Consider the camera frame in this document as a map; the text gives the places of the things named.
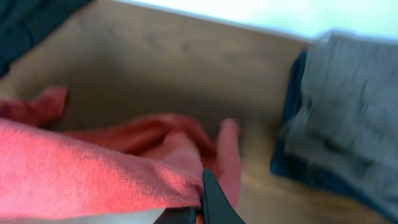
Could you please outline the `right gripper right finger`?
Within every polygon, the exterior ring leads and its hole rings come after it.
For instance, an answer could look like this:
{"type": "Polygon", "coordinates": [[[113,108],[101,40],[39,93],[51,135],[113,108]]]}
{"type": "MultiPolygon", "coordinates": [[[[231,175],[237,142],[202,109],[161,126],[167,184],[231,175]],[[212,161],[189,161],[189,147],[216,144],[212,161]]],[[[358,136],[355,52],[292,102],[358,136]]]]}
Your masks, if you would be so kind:
{"type": "Polygon", "coordinates": [[[202,215],[204,224],[245,224],[229,203],[214,173],[203,172],[202,215]]]}

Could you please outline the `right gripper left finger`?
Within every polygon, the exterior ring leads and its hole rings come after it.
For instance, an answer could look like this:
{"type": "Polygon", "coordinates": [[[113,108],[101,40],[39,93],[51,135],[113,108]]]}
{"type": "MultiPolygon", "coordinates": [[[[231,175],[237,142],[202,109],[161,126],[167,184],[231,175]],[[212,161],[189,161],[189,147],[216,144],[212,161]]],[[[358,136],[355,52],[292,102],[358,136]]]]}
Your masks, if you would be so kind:
{"type": "Polygon", "coordinates": [[[167,208],[154,224],[195,224],[196,210],[193,207],[167,208]]]}

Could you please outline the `red orange t-shirt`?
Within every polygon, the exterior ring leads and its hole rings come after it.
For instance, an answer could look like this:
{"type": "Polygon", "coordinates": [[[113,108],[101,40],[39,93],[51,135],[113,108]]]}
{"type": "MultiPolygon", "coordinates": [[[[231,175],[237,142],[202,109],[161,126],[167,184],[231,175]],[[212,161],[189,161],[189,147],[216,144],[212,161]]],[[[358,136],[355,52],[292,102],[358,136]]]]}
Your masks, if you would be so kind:
{"type": "Polygon", "coordinates": [[[211,170],[236,209],[239,127],[221,122],[211,139],[196,120],[153,114],[113,128],[54,132],[68,90],[1,102],[2,223],[155,222],[193,207],[203,223],[203,172],[211,170]]]}

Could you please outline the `folded dark blue jeans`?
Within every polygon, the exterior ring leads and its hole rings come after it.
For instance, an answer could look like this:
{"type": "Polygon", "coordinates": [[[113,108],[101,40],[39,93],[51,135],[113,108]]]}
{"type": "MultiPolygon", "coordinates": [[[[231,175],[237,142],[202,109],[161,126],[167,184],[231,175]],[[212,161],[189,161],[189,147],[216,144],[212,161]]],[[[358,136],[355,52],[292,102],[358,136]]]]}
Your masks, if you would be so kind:
{"type": "Polygon", "coordinates": [[[307,51],[303,50],[293,62],[290,69],[287,95],[282,112],[282,133],[277,139],[271,159],[270,172],[293,181],[306,184],[318,190],[324,190],[340,196],[352,198],[380,213],[392,223],[397,223],[397,215],[387,210],[385,205],[376,202],[353,184],[348,183],[318,165],[289,154],[288,138],[300,129],[299,119],[302,117],[301,82],[307,62],[307,51]]]}

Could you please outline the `folded grey garment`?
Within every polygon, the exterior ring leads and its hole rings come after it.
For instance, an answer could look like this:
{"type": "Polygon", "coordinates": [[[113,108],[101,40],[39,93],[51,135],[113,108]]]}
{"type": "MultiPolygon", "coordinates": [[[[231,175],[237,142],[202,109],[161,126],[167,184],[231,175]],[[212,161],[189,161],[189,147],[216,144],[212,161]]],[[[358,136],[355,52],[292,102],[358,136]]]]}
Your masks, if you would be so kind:
{"type": "Polygon", "coordinates": [[[288,152],[397,208],[397,44],[330,34],[308,47],[288,152]]]}

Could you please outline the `black t-shirt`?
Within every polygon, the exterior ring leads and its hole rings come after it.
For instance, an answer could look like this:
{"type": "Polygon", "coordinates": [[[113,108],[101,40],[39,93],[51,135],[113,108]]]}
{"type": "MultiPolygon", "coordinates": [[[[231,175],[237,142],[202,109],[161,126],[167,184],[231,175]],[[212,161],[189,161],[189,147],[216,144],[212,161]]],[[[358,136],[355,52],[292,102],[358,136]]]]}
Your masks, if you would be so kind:
{"type": "Polygon", "coordinates": [[[1,0],[1,76],[91,0],[1,0]]]}

